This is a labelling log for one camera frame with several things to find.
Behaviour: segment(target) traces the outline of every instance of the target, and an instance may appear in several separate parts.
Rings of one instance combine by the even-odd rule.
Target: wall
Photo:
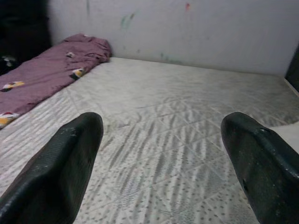
[[[117,57],[284,76],[299,0],[50,0],[53,42],[82,32]]]

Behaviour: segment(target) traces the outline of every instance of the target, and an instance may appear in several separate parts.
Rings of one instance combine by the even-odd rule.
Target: wrinkled fabric
[[[72,52],[73,57],[68,57],[68,52]],[[110,56],[106,40],[82,34],[66,38],[0,77],[0,116],[7,112],[18,116],[28,112],[73,83],[76,80],[71,77],[74,70],[88,73],[96,65],[108,62]]]
[[[223,146],[241,111],[299,120],[281,77],[111,58],[0,132],[0,194],[60,126],[84,112],[104,136],[74,224],[258,224]]]

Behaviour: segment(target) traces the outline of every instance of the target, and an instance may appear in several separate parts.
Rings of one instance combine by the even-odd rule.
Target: pink comforter
[[[106,40],[78,34],[1,76],[0,129],[110,56]]]

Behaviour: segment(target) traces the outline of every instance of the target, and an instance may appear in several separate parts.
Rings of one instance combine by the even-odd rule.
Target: white quilted mattress
[[[0,131],[0,194],[64,123],[105,133],[77,224],[257,224],[220,136],[222,118],[299,120],[283,78],[112,58]]]

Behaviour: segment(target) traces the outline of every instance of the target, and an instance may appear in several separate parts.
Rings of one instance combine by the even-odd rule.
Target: wall stain
[[[131,21],[135,17],[136,13],[132,13],[131,15],[125,15],[121,19],[121,28],[127,30],[130,27]]]
[[[86,11],[87,11],[88,18],[90,18],[90,2],[89,2],[89,0],[86,0]]]
[[[190,4],[189,3],[186,3],[185,10],[186,10],[186,12],[188,12],[190,10]]]
[[[167,55],[164,55],[163,53],[161,53],[160,56],[161,56],[161,59],[162,59],[162,60],[164,60],[164,61],[166,61],[166,62],[168,62],[168,63],[173,63],[173,64],[183,64],[182,61],[180,61],[180,60],[175,60],[175,59],[173,59],[173,58],[171,58],[171,57],[169,57],[169,56],[167,56]]]

